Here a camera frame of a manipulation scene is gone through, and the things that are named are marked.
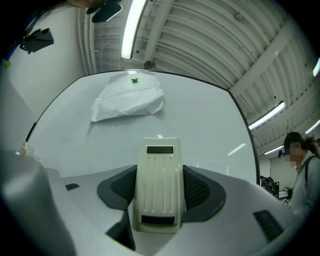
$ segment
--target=small green object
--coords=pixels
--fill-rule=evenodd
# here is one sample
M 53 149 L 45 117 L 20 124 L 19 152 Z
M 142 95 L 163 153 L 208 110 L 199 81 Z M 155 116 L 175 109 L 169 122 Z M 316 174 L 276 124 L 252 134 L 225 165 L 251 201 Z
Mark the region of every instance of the small green object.
M 10 60 L 6 60 L 6 61 L 4 61 L 4 67 L 5 68 L 9 68 L 10 67 L 10 65 L 11 65 L 11 63 L 10 63 Z

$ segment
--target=crumpled white paper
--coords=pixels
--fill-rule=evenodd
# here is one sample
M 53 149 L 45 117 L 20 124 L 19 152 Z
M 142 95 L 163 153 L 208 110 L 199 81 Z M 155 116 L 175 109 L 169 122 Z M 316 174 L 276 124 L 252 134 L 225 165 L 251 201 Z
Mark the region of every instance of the crumpled white paper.
M 131 115 L 153 115 L 162 109 L 164 93 L 156 75 L 149 71 L 125 71 L 110 77 L 93 103 L 91 120 Z

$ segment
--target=white table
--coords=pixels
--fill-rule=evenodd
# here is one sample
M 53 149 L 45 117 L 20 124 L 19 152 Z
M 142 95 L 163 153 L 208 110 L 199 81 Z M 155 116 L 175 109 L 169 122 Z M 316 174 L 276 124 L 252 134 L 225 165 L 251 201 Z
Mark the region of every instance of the white table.
M 165 96 L 160 112 L 91 122 L 94 100 L 120 72 L 78 79 L 45 110 L 29 139 L 45 167 L 71 177 L 135 165 L 142 138 L 177 137 L 183 164 L 256 183 L 247 127 L 230 94 L 219 87 L 157 72 Z

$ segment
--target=black cap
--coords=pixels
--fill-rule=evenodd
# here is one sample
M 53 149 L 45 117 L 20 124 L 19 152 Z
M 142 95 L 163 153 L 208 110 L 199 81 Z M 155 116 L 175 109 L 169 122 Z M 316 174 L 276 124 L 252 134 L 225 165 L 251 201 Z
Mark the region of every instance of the black cap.
M 283 146 L 284 146 L 284 154 L 285 155 L 289 155 L 290 154 L 290 144 L 291 143 L 301 143 L 303 142 L 304 139 L 302 138 L 301 134 L 299 132 L 296 131 L 292 131 L 289 132 L 283 142 Z

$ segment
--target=beige rectangular device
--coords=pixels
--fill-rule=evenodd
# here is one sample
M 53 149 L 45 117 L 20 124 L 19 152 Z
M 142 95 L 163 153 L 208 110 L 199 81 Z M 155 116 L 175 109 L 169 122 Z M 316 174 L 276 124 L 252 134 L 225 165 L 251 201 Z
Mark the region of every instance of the beige rectangular device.
M 144 138 L 139 152 L 133 229 L 176 233 L 185 211 L 183 163 L 177 138 Z

